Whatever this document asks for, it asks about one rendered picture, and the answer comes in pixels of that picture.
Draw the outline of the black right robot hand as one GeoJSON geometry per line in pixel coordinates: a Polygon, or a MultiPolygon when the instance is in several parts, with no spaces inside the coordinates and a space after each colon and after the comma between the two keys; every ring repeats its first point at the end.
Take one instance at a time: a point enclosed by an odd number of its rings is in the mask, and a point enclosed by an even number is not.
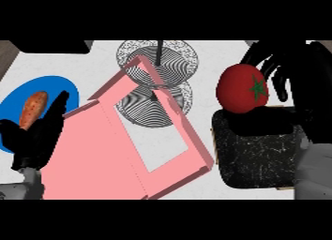
{"type": "Polygon", "coordinates": [[[332,53],[318,42],[254,42],[238,64],[265,75],[269,101],[262,107],[294,107],[312,143],[332,143],[332,53]]]}

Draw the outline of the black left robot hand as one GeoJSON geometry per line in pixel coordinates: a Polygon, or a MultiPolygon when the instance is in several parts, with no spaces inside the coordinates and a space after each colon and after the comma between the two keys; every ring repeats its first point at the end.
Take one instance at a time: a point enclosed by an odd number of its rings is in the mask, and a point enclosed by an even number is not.
{"type": "Polygon", "coordinates": [[[11,168],[19,171],[22,168],[40,170],[49,163],[56,142],[64,128],[64,114],[70,93],[62,91],[52,106],[39,117],[28,130],[19,127],[12,120],[0,120],[0,135],[3,145],[14,152],[11,168]]]}

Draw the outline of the red tomato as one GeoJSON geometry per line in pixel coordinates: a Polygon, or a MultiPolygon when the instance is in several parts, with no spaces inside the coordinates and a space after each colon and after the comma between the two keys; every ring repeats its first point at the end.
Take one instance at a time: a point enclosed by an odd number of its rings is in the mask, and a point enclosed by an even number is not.
{"type": "Polygon", "coordinates": [[[269,101],[265,75],[248,64],[226,68],[216,87],[216,97],[222,107],[232,113],[247,113],[269,101]]]}

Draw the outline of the pink tray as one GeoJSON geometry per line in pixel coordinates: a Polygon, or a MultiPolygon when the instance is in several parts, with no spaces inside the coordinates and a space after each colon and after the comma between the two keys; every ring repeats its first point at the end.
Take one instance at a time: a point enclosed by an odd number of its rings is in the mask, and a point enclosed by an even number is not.
{"type": "Polygon", "coordinates": [[[213,157],[164,88],[148,58],[124,65],[89,103],[65,114],[64,129],[43,168],[45,198],[158,199],[207,173],[213,157]]]}

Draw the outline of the blue plate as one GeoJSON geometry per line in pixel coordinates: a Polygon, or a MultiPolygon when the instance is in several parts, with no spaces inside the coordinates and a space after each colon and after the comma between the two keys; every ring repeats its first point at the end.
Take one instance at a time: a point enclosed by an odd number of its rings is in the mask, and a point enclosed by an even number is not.
{"type": "MultiPolygon", "coordinates": [[[[61,92],[67,91],[70,93],[67,111],[70,112],[79,107],[80,97],[76,84],[61,76],[43,76],[25,82],[3,99],[0,103],[0,120],[9,119],[14,121],[14,123],[19,123],[19,117],[27,99],[36,92],[42,91],[49,94],[47,106],[52,106],[52,103],[61,92]]],[[[12,152],[2,143],[2,135],[0,150],[8,153],[12,152]]]]}

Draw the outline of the black speckled cutting board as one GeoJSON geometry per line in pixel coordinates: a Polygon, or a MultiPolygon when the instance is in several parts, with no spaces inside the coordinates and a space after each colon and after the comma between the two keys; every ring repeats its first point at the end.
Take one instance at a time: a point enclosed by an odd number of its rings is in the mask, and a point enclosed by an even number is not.
{"type": "Polygon", "coordinates": [[[211,118],[219,171],[232,188],[290,188],[303,133],[294,107],[219,110],[211,118]]]}

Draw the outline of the black appliance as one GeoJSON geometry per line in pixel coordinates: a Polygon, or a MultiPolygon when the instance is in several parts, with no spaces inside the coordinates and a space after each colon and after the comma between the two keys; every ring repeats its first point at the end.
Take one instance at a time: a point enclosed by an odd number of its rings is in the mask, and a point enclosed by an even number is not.
{"type": "Polygon", "coordinates": [[[92,51],[93,40],[14,40],[11,42],[24,53],[74,53],[92,51]]]}

